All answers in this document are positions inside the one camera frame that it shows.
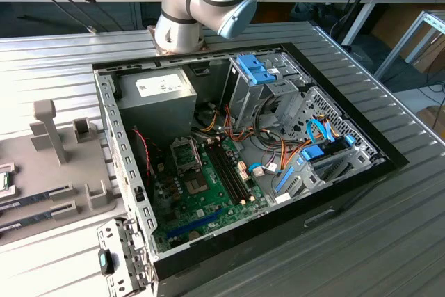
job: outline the robotic arm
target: robotic arm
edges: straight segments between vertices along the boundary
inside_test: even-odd
[[[160,48],[186,54],[204,43],[202,25],[224,38],[235,38],[257,9],[256,0],[162,0],[154,37]]]

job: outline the ram slot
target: ram slot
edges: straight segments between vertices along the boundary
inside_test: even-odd
[[[227,158],[224,149],[220,145],[215,145],[208,147],[206,151],[233,204],[246,200],[248,192],[235,169],[232,168],[231,161]]]
[[[233,186],[234,186],[236,192],[239,194],[240,199],[247,200],[249,197],[249,194],[244,187],[244,183],[241,181],[241,177],[239,176],[239,174],[232,167],[232,162],[229,160],[229,158],[227,158],[227,155],[225,154],[225,151],[221,147],[221,145],[218,145],[216,147],[216,153],[217,153],[218,159],[220,159],[220,161],[223,163],[223,165],[227,166],[227,171],[229,172],[230,177],[233,180]]]

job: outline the label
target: label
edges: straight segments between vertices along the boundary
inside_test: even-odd
[[[275,198],[275,201],[277,201],[277,203],[279,204],[279,203],[283,203],[290,199],[291,199],[291,196],[289,195],[289,193],[284,193],[283,195],[277,196]]]
[[[140,79],[137,80],[136,87],[141,97],[149,97],[184,89],[184,85],[177,74]]]
[[[21,226],[22,226],[22,224],[20,224],[20,223],[12,224],[12,225],[9,225],[9,226],[2,227],[0,229],[0,232],[5,232],[5,231],[8,231],[8,230],[17,229],[18,227],[21,227]]]
[[[278,73],[280,73],[280,71],[278,71],[278,70],[275,69],[275,68],[267,69],[267,72],[269,72],[270,74],[278,74]]]
[[[276,163],[270,163],[267,167],[268,170],[275,172],[277,170],[278,165]]]
[[[15,202],[15,203],[7,204],[7,205],[4,205],[4,206],[0,207],[0,211],[1,211],[1,210],[7,210],[7,209],[9,209],[9,208],[18,207],[18,206],[20,206],[20,202]]]

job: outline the metal slotted table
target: metal slotted table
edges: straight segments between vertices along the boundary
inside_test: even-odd
[[[235,41],[206,35],[212,50],[293,42],[410,164],[334,220],[187,296],[442,296],[444,142],[309,23],[255,24]],[[37,99],[54,99],[58,126],[88,116],[101,129],[90,64],[154,55],[145,31],[0,40],[0,78],[8,88],[0,95],[1,112],[9,118],[0,126],[0,139],[26,134]],[[104,156],[118,193],[105,141]],[[2,291],[107,296],[95,229],[124,213],[118,200],[108,213],[0,247],[0,263],[8,269]]]

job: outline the green motherboard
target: green motherboard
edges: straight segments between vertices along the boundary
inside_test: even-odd
[[[236,164],[240,158],[233,142],[226,138],[220,148],[230,162],[226,168],[238,174]],[[198,145],[197,150],[202,162],[200,170],[178,175],[172,159],[167,158],[163,170],[152,180],[158,222],[153,235],[159,252],[254,216],[268,206],[259,186],[253,180],[243,182],[241,177],[237,181],[245,187],[248,199],[242,204],[233,203],[233,196],[222,181],[223,175],[212,163],[208,149]]]

